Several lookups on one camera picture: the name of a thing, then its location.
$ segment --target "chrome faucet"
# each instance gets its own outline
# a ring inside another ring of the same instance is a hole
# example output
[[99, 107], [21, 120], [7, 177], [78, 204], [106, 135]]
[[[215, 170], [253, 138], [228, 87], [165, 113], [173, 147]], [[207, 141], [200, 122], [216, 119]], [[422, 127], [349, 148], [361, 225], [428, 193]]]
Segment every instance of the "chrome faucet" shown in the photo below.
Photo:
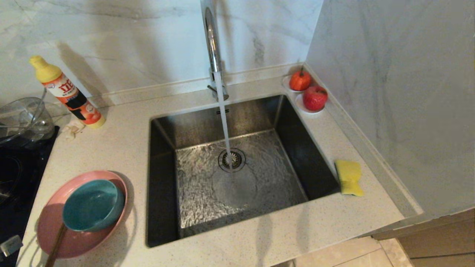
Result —
[[[208, 85], [208, 89], [213, 91], [213, 97], [218, 100], [218, 92], [216, 90], [216, 83], [214, 78], [215, 72], [221, 72], [221, 56], [219, 54], [219, 42], [218, 31], [216, 29], [216, 21], [214, 16], [214, 7], [211, 0], [201, 0], [201, 12], [203, 13], [203, 25], [205, 27], [206, 44], [208, 46], [209, 64], [209, 77], [211, 78], [211, 85]], [[224, 100], [229, 98], [228, 91], [223, 83], [223, 97]]]

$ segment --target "marble backsplash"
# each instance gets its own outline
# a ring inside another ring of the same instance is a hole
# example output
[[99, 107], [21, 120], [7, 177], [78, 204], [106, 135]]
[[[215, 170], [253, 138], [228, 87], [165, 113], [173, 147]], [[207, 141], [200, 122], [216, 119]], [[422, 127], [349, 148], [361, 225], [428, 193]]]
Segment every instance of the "marble backsplash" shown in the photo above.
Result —
[[[215, 1], [225, 70], [304, 61], [322, 2]], [[2, 0], [0, 105], [40, 95], [35, 54], [86, 95], [208, 77], [203, 31], [199, 0]]]
[[307, 63], [420, 203], [475, 205], [473, 0], [326, 0]]

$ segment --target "sink drain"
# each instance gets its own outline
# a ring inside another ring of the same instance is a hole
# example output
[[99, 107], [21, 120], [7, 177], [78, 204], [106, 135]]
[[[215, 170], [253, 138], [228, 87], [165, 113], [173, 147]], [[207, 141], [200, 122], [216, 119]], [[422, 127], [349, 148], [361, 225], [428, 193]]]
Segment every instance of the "sink drain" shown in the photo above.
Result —
[[237, 172], [244, 167], [244, 164], [246, 163], [246, 156], [244, 155], [244, 152], [237, 148], [231, 148], [231, 160], [228, 160], [228, 153], [226, 152], [226, 149], [219, 154], [218, 157], [218, 164], [221, 167], [221, 169], [225, 172]]

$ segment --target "dish soap bottle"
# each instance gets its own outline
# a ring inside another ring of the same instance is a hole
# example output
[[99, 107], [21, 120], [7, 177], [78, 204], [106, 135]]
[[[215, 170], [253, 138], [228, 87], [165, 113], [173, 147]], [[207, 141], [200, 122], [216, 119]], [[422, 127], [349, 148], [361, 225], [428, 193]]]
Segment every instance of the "dish soap bottle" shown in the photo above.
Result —
[[55, 65], [41, 56], [32, 56], [30, 64], [36, 70], [36, 78], [63, 103], [78, 119], [91, 128], [99, 128], [105, 117], [88, 101], [79, 89]]

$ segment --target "stainless steel sink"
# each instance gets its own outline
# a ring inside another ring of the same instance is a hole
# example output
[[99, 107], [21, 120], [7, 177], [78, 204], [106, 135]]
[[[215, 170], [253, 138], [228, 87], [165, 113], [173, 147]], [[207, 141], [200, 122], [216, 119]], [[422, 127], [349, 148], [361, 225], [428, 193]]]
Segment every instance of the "stainless steel sink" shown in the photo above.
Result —
[[152, 120], [147, 245], [158, 246], [339, 191], [285, 95]]

